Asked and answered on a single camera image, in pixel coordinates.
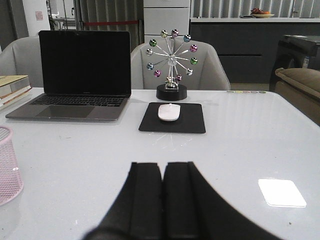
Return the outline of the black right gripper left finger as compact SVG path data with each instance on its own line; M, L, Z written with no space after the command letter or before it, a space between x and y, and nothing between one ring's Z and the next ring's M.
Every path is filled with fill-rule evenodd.
M162 177L156 163L133 162L127 178L99 225L86 240L160 240Z

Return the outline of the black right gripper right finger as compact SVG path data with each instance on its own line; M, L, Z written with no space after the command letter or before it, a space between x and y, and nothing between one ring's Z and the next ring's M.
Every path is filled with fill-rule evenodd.
M225 201L193 162L165 168L164 236L167 240L276 240Z

